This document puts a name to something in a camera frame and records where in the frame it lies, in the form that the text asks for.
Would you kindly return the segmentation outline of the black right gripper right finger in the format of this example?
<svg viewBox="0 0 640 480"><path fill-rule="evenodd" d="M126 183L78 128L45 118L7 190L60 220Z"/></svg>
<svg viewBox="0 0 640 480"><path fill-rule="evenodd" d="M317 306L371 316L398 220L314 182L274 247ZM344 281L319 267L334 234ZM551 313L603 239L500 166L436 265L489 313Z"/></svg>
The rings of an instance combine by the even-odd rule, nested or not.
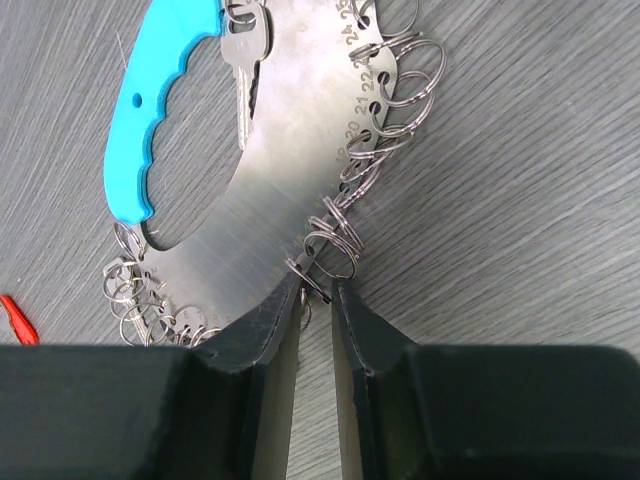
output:
<svg viewBox="0 0 640 480"><path fill-rule="evenodd" d="M639 364L598 345L421 345L332 284L346 479L635 479Z"/></svg>

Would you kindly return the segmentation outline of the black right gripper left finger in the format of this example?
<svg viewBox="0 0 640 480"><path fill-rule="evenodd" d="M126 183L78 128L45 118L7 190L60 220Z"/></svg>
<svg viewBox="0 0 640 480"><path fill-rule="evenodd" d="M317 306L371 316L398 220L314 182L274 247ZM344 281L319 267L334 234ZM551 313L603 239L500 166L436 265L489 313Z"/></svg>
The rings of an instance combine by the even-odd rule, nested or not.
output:
<svg viewBox="0 0 640 480"><path fill-rule="evenodd" d="M302 307L287 275L199 346L5 346L5 479L282 479Z"/></svg>

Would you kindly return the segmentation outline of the steel key organizer blue handle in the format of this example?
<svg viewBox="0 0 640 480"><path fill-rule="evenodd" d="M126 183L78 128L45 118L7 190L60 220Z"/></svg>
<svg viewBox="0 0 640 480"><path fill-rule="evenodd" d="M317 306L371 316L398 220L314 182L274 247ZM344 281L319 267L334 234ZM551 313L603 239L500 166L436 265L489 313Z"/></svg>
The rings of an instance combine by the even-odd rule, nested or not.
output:
<svg viewBox="0 0 640 480"><path fill-rule="evenodd" d="M381 31L372 1L259 1L270 50L252 89L252 128L214 209L184 240L155 247L144 229L152 139L192 50L224 33L224 1L149 5L121 84L103 180L123 254L103 293L131 346L195 347L252 310L287 275L309 275L332 247L352 278L364 245L348 213L411 144L447 64L413 25Z"/></svg>

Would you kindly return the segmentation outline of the red tagged key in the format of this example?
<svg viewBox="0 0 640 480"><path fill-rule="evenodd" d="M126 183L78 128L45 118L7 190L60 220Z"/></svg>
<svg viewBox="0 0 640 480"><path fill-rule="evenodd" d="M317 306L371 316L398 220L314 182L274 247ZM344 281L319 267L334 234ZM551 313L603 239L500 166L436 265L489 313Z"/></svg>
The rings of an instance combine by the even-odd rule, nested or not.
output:
<svg viewBox="0 0 640 480"><path fill-rule="evenodd" d="M2 316L6 318L6 324L11 328L20 344L40 344L37 330L11 296L1 295L1 311Z"/></svg>

